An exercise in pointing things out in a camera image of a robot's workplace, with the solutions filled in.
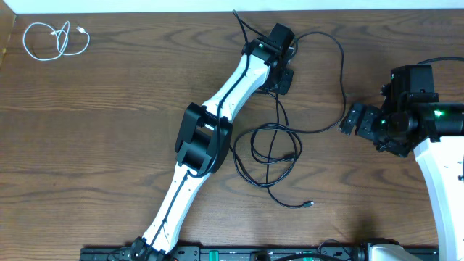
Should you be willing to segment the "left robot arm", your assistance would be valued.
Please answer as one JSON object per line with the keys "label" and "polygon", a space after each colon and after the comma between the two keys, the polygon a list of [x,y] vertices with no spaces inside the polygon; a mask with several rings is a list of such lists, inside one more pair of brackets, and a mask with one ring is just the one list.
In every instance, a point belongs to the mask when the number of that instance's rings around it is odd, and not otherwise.
{"label": "left robot arm", "polygon": [[291,29],[276,24],[269,36],[246,42],[220,90],[203,104],[187,107],[175,143],[172,183],[152,224],[133,242],[132,260],[162,260],[175,248],[197,192],[228,154],[235,117],[258,88],[284,74],[294,37]]}

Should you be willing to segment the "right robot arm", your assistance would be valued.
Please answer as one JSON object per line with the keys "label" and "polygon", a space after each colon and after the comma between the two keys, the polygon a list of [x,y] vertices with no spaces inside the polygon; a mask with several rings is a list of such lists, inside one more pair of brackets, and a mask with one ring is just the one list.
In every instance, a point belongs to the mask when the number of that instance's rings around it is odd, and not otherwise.
{"label": "right robot arm", "polygon": [[463,104],[441,102],[432,66],[394,68],[381,107],[353,104],[340,131],[373,142],[378,152],[414,154],[426,182],[440,260],[463,259]]}

